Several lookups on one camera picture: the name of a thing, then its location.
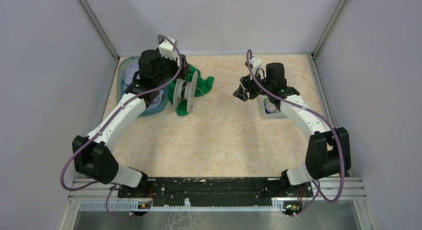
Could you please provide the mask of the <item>white filament spool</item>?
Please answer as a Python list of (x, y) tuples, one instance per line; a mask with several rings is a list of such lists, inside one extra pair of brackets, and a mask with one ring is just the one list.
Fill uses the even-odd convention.
[(177, 79), (175, 83), (174, 95), (173, 95), (173, 108), (176, 110), (181, 101), (187, 101), (187, 112), (189, 113), (193, 107), (193, 100), (195, 97), (195, 91), (198, 81), (198, 72), (194, 71), (193, 77), (190, 81)]

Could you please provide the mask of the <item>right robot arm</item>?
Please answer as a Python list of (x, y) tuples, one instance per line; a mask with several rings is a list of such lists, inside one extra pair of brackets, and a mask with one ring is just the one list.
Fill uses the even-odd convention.
[(343, 192), (346, 171), (351, 167), (349, 134), (343, 127), (335, 128), (327, 119), (310, 109), (299, 91), (288, 86), (282, 63), (270, 63), (262, 69), (260, 61), (245, 63), (247, 76), (240, 78), (233, 96), (242, 101), (267, 96), (275, 108), (292, 120), (308, 140), (305, 160), (281, 174), (280, 189), (293, 196), (307, 182), (339, 174), (340, 183), (335, 200)]

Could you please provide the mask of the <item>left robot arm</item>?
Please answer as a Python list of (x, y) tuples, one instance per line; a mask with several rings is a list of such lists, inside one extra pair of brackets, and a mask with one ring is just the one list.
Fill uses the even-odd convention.
[(124, 94), (112, 112), (94, 130), (72, 141), (77, 173), (94, 183), (123, 185), (137, 197), (149, 191), (148, 175), (116, 160), (112, 151), (132, 122), (162, 101), (164, 84), (181, 80), (190, 69), (186, 56), (177, 51), (149, 49), (138, 58), (137, 70), (126, 71)]

